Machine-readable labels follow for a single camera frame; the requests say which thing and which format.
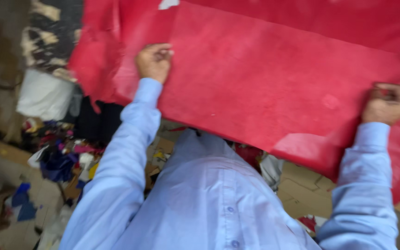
blue fabric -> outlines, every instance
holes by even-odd
[[[159,127],[159,82],[144,78],[94,179],[84,188],[60,249],[320,249],[263,178],[220,138],[186,130],[146,201],[146,148]],[[389,127],[359,126],[341,166],[329,249],[395,249],[396,216],[386,151]]]

hand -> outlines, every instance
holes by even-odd
[[[376,83],[362,113],[362,123],[382,122],[392,126],[400,120],[400,85]]]
[[[170,44],[149,44],[135,57],[140,78],[152,78],[164,84],[174,51]]]

light blue shirt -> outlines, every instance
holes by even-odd
[[[219,137],[187,129],[144,201],[146,149],[160,122],[162,85],[140,80],[60,249],[396,249],[389,126],[359,126],[347,149],[333,214],[315,243],[264,179]]]

